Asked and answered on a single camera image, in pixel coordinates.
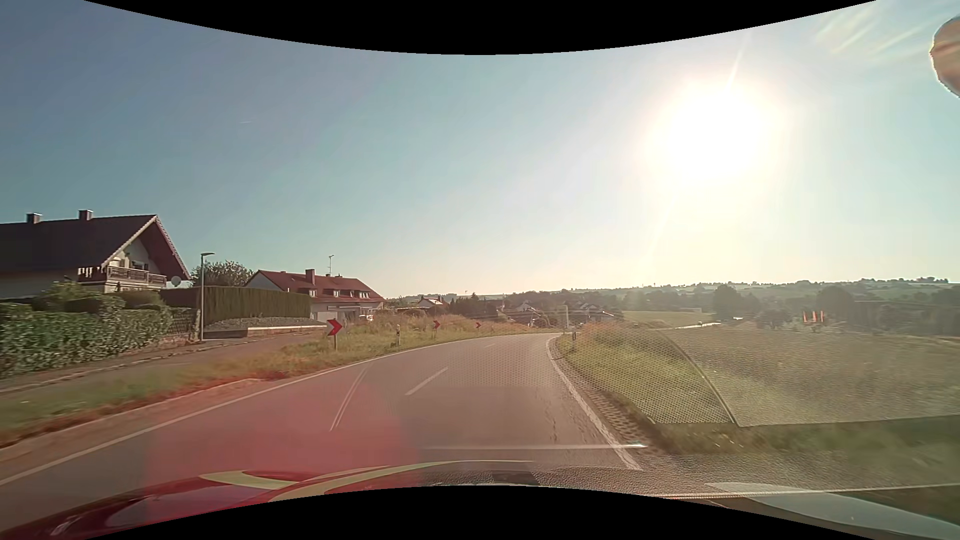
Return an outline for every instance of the curved road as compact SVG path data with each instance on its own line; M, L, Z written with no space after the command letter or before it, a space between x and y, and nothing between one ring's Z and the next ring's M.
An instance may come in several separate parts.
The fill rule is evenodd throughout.
M221 471L328 473L444 459L631 466L558 372L547 349L554 336L478 338L351 364L158 429L156 420L93 452L60 450L85 452L74 457L0 455L0 529ZM17 469L18 461L29 464Z

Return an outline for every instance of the dark roof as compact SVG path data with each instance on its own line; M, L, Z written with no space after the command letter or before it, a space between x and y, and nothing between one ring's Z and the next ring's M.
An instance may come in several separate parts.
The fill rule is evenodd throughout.
M306 274L293 274L291 272L274 272L271 270L257 270L258 273L263 274L268 280L274 283L274 285L280 287L281 290L289 289L290 292L300 292L300 289L317 289L317 296L315 301L323 302L357 302L357 301L367 301L367 300L379 300L382 301L383 297L376 293L373 289L369 288L365 283L361 282L356 278L339 278L333 276L315 276L314 282L311 283L306 280ZM370 298L356 298L356 297L343 297L343 296L333 296L332 294L324 294L324 289L337 289L337 290L362 290L370 293Z
M158 266L152 272L188 277L155 215L0 223L0 274L103 267L138 236Z

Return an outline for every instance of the distant house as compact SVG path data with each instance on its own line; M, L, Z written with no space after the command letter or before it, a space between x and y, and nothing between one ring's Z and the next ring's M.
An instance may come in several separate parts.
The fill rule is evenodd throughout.
M313 298L310 318L351 321L383 308L384 298L356 278L318 276L308 268L302 274L257 270L246 287L308 294Z
M420 301L416 303L416 307L449 307L449 304L443 299L443 297L420 297Z
M43 221L28 213L0 224L0 299L30 298L54 282L79 282L101 292L161 289L188 272L155 215Z

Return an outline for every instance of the lamp post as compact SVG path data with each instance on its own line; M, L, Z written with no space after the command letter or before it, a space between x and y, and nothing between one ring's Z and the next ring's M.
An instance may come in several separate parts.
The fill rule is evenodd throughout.
M216 255L213 252L203 252L200 254L200 342L204 342L204 258Z

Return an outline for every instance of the green hedge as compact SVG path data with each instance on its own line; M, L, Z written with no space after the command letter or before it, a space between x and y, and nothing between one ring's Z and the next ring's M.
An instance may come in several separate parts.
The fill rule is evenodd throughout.
M310 297L305 294L247 287L204 289L204 322L208 325L247 317L310 316ZM200 307L199 287L163 289L160 296L167 306Z
M171 322L167 310L119 309L117 300L96 303L102 307L96 313L34 311L0 303L0 378L117 355L166 333ZM69 304L80 309L74 305L78 302ZM93 308L90 304L84 308Z

